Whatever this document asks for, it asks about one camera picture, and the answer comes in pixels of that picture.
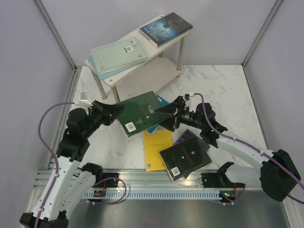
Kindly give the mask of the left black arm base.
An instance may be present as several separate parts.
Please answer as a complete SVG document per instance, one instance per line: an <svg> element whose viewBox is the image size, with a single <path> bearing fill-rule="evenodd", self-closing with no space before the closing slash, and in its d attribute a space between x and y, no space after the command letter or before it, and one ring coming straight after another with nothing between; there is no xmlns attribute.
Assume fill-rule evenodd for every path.
<svg viewBox="0 0 304 228"><path fill-rule="evenodd" d="M100 180L106 179L106 178L119 178L119 173L115 172L106 172L103 173L103 176ZM116 188L118 185L118 180L116 179L108 179L106 181L103 181L97 185L95 185L95 188L102 188L102 189L107 189L107 188Z"/></svg>

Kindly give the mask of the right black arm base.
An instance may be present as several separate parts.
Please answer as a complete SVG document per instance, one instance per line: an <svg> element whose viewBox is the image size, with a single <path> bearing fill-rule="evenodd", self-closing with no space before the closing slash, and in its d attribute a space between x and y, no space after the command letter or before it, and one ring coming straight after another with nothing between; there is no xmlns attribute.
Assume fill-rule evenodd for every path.
<svg viewBox="0 0 304 228"><path fill-rule="evenodd" d="M218 175L216 172L201 173L201 183L205 188L234 189L244 187L242 183L233 183L227 177Z"/></svg>

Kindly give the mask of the dark green book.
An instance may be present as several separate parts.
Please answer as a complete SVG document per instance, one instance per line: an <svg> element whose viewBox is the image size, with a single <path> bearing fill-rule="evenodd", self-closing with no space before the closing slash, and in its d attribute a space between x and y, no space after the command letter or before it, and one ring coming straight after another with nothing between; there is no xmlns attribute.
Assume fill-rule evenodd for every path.
<svg viewBox="0 0 304 228"><path fill-rule="evenodd" d="M155 112L156 109L162 107L162 103L153 91L118 102L117 105L124 106L117 120L128 137L167 119L167 116Z"/></svg>

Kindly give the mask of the pale green book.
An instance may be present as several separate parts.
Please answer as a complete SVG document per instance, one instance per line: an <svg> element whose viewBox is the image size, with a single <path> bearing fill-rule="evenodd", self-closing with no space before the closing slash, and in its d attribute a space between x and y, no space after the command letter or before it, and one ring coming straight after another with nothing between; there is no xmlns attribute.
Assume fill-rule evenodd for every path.
<svg viewBox="0 0 304 228"><path fill-rule="evenodd" d="M108 73L147 59L146 52L135 37L90 50L97 72Z"/></svg>

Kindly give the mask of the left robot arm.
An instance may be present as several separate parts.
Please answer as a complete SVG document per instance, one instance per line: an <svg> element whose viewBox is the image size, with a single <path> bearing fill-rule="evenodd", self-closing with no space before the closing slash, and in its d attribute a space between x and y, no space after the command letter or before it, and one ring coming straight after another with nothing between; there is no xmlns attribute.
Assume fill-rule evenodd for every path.
<svg viewBox="0 0 304 228"><path fill-rule="evenodd" d="M121 104L93 101L87 108L69 112L67 128L52 152L55 166L40 200L31 212L23 213L20 223L26 228L66 228L68 220L84 194L104 182L103 168L87 163L79 167L90 146L89 137L101 126L110 126L125 108Z"/></svg>

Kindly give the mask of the dark blue Wuthering Heights book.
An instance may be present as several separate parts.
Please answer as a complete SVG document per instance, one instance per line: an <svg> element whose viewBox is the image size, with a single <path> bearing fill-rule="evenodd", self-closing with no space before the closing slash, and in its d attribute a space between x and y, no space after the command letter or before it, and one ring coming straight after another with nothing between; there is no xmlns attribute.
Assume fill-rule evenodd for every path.
<svg viewBox="0 0 304 228"><path fill-rule="evenodd" d="M192 24L172 12L139 28L139 31L158 48L192 28Z"/></svg>

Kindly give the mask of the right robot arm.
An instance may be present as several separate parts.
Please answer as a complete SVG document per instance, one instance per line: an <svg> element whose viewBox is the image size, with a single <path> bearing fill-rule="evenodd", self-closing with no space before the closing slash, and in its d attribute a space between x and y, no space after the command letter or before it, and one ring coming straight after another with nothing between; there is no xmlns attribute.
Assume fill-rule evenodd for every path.
<svg viewBox="0 0 304 228"><path fill-rule="evenodd" d="M216 121L216 114L209 103L202 101L195 111L190 111L190 95L178 96L173 102L155 112L165 116L160 125L175 131L180 124L200 129L201 138L215 148L227 151L249 163L249 167L233 162L222 165L217 175L220 186L228 187L233 182L261 188L270 198L283 201L285 198L303 204L291 196L291 191L301 183L301 176L289 153L279 149L263 149L236 136Z"/></svg>

